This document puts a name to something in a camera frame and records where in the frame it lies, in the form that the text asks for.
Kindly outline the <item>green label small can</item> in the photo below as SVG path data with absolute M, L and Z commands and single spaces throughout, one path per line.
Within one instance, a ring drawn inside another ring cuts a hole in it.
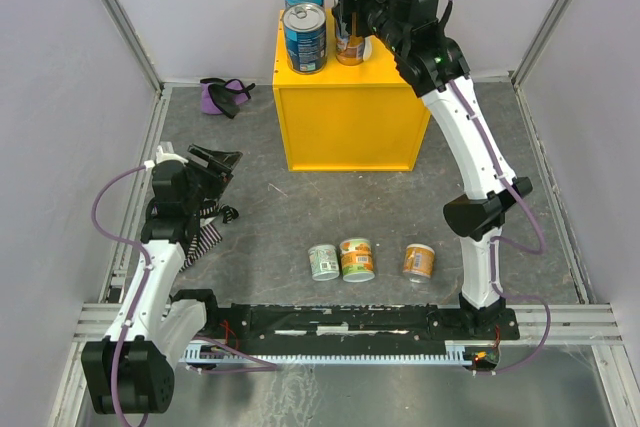
M 340 267 L 336 247 L 318 244 L 308 249 L 311 276 L 314 281 L 329 281 L 339 277 Z

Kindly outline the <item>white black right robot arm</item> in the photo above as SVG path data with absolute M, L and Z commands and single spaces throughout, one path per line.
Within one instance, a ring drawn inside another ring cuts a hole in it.
M 463 180 L 464 192 L 443 208 L 459 237 L 464 281 L 460 309 L 467 323 L 496 321 L 506 308 L 497 247 L 507 211 L 532 190 L 500 154 L 477 105 L 469 66 L 445 34 L 439 0 L 337 0 L 336 20 L 358 37 L 376 37 L 392 53 L 401 78 L 438 123 Z

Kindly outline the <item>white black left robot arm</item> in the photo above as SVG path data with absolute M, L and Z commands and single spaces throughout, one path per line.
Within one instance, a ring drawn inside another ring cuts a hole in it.
M 136 272 L 111 326 L 86 343 L 81 363 L 91 402 L 99 414 L 165 412 L 173 397 L 175 369 L 191 340 L 217 328 L 217 301 L 210 289 L 171 291 L 177 274 L 218 244 L 213 223 L 237 218 L 220 199 L 242 155 L 190 145 L 189 155 L 170 143 L 141 165 L 153 195 L 145 211 Z

